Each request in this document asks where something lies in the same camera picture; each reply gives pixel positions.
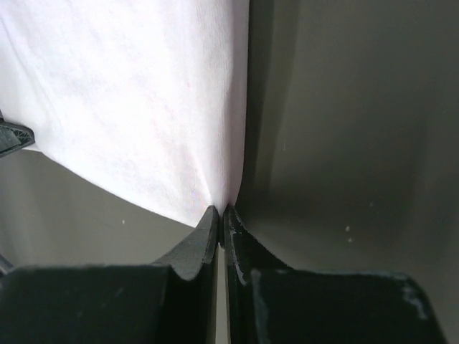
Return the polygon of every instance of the white cloth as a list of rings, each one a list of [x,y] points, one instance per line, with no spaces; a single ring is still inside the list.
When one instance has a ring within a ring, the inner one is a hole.
[[[0,109],[46,156],[191,226],[235,202],[248,0],[2,0],[0,20]]]

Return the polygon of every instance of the white fabric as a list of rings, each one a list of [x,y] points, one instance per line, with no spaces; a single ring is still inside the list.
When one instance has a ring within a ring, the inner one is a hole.
[[[1,0],[0,20],[0,109],[46,156],[191,226],[235,202],[248,0]]]

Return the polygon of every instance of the dark object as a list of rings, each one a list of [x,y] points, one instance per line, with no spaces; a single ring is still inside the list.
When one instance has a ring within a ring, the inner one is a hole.
[[[34,142],[33,131],[20,125],[5,122],[0,111],[0,158]]]
[[[232,344],[445,343],[410,278],[296,271],[246,231],[232,206],[221,222],[209,207],[150,265],[10,270],[0,279],[0,343],[212,343],[217,238]]]

